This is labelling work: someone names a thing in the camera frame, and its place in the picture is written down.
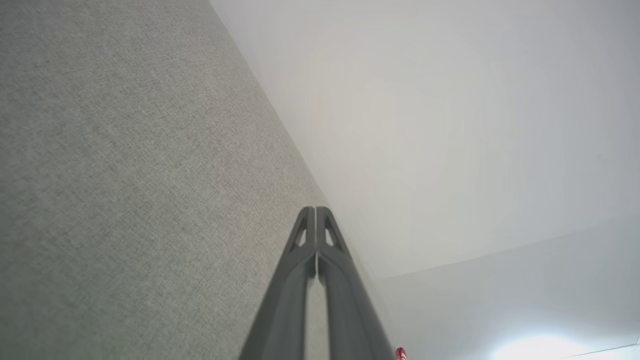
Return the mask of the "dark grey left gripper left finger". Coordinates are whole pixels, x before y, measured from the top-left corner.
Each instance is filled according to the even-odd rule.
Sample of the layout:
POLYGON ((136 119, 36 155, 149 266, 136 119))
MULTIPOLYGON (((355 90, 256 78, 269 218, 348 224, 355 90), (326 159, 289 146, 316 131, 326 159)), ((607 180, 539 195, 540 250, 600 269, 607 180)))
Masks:
POLYGON ((300 210, 279 258, 240 360, 302 360, 309 281, 316 275, 315 210, 300 210))

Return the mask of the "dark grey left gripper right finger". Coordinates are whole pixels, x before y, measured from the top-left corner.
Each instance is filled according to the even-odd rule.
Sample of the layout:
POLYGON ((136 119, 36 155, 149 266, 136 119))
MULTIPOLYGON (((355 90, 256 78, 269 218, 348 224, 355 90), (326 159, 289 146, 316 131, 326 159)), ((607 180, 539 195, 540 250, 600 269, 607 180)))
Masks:
POLYGON ((317 207, 318 276, 326 290, 330 359, 393 360, 390 345, 333 212, 317 207))

